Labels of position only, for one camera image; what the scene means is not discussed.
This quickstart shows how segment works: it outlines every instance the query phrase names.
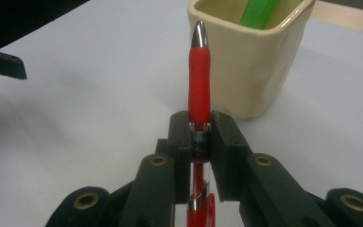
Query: beige cup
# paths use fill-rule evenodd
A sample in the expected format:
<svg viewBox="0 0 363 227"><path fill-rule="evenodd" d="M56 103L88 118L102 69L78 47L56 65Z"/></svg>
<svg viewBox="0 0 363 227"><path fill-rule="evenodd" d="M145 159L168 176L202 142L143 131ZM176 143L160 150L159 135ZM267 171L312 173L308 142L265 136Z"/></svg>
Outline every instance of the beige cup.
<svg viewBox="0 0 363 227"><path fill-rule="evenodd" d="M211 99L237 117L261 114L281 90L315 0L279 1L268 28L238 24L247 0L192 0L191 34L205 24L211 51Z"/></svg>

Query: white table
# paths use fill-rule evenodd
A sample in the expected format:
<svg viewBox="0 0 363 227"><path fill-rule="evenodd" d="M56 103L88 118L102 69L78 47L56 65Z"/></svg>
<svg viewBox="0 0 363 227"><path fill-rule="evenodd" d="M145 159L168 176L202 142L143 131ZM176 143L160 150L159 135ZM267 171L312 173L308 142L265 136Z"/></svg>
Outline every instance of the white table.
<svg viewBox="0 0 363 227"><path fill-rule="evenodd" d="M91 1L2 49L28 80L0 77L0 227L44 226L74 190L134 179L186 110L187 5ZM235 120L305 190L363 192L363 33L311 19L273 104ZM237 202L217 205L227 225L242 226Z"/></svg>

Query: dark background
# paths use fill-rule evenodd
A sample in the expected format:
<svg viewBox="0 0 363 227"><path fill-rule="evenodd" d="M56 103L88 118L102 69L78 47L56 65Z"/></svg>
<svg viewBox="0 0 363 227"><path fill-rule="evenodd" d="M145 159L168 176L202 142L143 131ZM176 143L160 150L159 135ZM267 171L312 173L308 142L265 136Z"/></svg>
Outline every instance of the dark background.
<svg viewBox="0 0 363 227"><path fill-rule="evenodd" d="M0 48L46 25L87 1L0 0ZM363 0L322 1L363 9Z"/></svg>

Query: pen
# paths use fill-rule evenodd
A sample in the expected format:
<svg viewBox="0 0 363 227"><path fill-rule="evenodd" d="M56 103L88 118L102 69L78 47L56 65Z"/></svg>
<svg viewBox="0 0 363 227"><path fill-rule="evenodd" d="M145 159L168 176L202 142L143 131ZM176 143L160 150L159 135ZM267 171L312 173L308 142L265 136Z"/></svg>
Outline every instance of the pen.
<svg viewBox="0 0 363 227"><path fill-rule="evenodd" d="M192 138L192 192L187 211L188 227L215 226L215 197L209 194L204 168L209 161L211 56L204 23L197 22L189 54L188 112Z"/></svg>
<svg viewBox="0 0 363 227"><path fill-rule="evenodd" d="M278 0L249 0L240 20L241 26L265 29Z"/></svg>

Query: pen barrel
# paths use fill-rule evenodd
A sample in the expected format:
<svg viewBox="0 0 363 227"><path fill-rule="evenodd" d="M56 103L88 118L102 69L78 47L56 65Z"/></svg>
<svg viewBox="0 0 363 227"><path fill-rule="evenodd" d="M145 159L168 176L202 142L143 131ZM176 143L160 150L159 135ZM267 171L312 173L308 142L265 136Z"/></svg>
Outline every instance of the pen barrel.
<svg viewBox="0 0 363 227"><path fill-rule="evenodd" d="M209 123L211 117L210 67L211 56L207 47L190 50L190 86L188 112L190 122Z"/></svg>

